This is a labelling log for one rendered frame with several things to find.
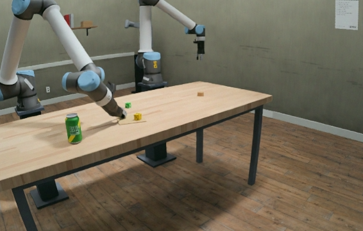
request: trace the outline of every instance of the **white paper on wall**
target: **white paper on wall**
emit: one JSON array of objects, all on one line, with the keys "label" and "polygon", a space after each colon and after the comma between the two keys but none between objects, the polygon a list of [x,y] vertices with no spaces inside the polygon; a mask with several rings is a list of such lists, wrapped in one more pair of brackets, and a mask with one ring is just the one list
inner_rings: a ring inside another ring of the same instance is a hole
[{"label": "white paper on wall", "polygon": [[359,0],[335,0],[335,28],[359,29]]}]

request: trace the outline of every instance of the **can lid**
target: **can lid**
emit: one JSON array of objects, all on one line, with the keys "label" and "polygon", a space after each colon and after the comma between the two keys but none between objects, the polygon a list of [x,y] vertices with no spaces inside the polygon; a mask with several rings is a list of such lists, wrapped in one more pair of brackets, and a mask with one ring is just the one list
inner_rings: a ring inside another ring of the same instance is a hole
[{"label": "can lid", "polygon": [[77,113],[71,113],[71,114],[67,114],[66,115],[66,118],[68,118],[68,119],[72,119],[72,118],[75,118],[75,117],[77,117],[78,116],[78,114]]}]

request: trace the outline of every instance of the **white wall trim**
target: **white wall trim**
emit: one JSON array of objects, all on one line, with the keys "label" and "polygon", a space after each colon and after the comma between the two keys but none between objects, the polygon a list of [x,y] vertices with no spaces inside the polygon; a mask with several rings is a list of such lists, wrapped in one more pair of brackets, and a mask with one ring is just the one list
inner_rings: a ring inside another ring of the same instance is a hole
[{"label": "white wall trim", "polygon": [[[95,56],[95,57],[90,57],[90,58],[93,61],[96,61],[96,60],[106,60],[106,59],[111,59],[111,58],[128,57],[128,56],[133,56],[133,55],[135,55],[134,52],[128,52],[128,53],[119,53],[119,54],[111,54],[111,55],[101,55],[101,56]],[[69,65],[69,64],[73,64],[73,61],[65,60],[65,61],[60,61],[60,62],[53,62],[50,64],[40,64],[40,65],[33,65],[33,66],[29,66],[29,67],[21,67],[21,68],[18,68],[18,71],[39,70],[39,69],[45,69],[45,68],[50,68],[50,67],[59,67],[62,65]]]},{"label": "white wall trim", "polygon": [[[128,89],[130,87],[135,87],[136,84],[133,83],[125,83],[125,84],[121,84],[116,86],[116,90],[123,90],[123,89]],[[40,103],[45,106],[45,105],[51,105],[54,103],[60,103],[60,102],[64,102],[64,101],[68,101],[68,100],[72,100],[72,99],[78,99],[78,98],[83,98],[85,97],[85,94],[70,94],[67,96],[60,96],[57,98],[52,98],[52,99],[45,99],[42,100]],[[0,116],[6,115],[6,114],[11,114],[15,112],[15,107],[11,107],[11,108],[6,108],[6,109],[2,109],[0,110]]]},{"label": "white wall trim", "polygon": [[347,129],[338,128],[338,127],[330,126],[327,124],[310,121],[308,119],[303,119],[303,118],[299,118],[299,117],[295,117],[295,116],[291,116],[291,115],[286,115],[286,114],[279,113],[279,112],[273,112],[270,110],[263,110],[263,116],[266,116],[266,117],[272,118],[272,119],[277,119],[280,121],[285,121],[285,122],[296,124],[296,125],[300,125],[300,126],[304,126],[306,128],[315,129],[315,130],[318,130],[321,132],[338,135],[341,137],[352,139],[354,141],[363,142],[363,134],[358,133],[358,132],[349,131]]}]

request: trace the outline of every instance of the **wall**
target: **wall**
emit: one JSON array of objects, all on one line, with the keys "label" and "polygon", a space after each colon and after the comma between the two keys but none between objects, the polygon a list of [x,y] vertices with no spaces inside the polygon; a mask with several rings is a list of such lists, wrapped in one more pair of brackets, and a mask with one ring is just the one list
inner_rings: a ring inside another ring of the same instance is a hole
[{"label": "wall", "polygon": [[[127,53],[138,50],[139,32],[124,29],[127,18],[139,18],[139,5],[126,0],[56,0],[62,14],[73,13],[75,26],[80,21],[91,20],[98,28],[74,30],[89,56]],[[10,23],[12,21],[12,0],[0,0],[0,67]],[[49,23],[41,16],[34,16],[24,45],[19,67],[48,64],[70,60],[65,49],[53,33]],[[116,84],[134,81],[133,57],[113,58],[95,62],[106,72],[106,80]],[[50,99],[69,94],[62,89],[62,76],[69,71],[77,71],[73,65],[52,67],[35,71],[37,91],[40,99]],[[46,93],[46,86],[51,93]],[[0,102],[0,109],[14,107],[16,99]]]},{"label": "wall", "polygon": [[193,35],[153,10],[164,78],[202,80],[273,95],[266,109],[363,133],[363,1],[359,30],[335,29],[334,0],[167,0],[207,27]]}]

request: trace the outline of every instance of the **soda can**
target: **soda can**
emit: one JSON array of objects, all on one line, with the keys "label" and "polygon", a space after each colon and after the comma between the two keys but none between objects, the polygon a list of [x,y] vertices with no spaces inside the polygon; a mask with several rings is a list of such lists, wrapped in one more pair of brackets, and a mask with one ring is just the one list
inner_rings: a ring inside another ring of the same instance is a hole
[{"label": "soda can", "polygon": [[80,128],[80,119],[76,113],[67,114],[66,119],[66,131],[67,131],[67,140],[71,144],[80,143],[81,136],[81,128]]}]

